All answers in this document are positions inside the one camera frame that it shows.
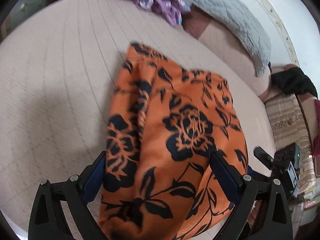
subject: mattress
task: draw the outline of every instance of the mattress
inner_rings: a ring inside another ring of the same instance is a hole
[[[253,157],[255,146],[271,155],[276,150],[264,104],[209,49],[129,0],[61,0],[0,44],[0,209],[23,230],[42,178],[65,181],[105,149],[114,82],[130,41],[154,47],[185,68],[227,78],[249,165],[269,174]],[[89,205],[95,218],[99,201]],[[74,237],[81,239],[64,208]]]

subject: orange floral fabric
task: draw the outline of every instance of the orange floral fabric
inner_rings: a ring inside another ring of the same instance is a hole
[[[109,239],[185,240],[230,213],[208,159],[248,166],[227,80],[134,43],[109,115],[98,222]]]

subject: black cloth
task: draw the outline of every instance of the black cloth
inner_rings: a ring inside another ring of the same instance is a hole
[[[293,67],[286,71],[272,74],[271,81],[286,95],[303,95],[309,92],[318,98],[316,87],[299,67]]]

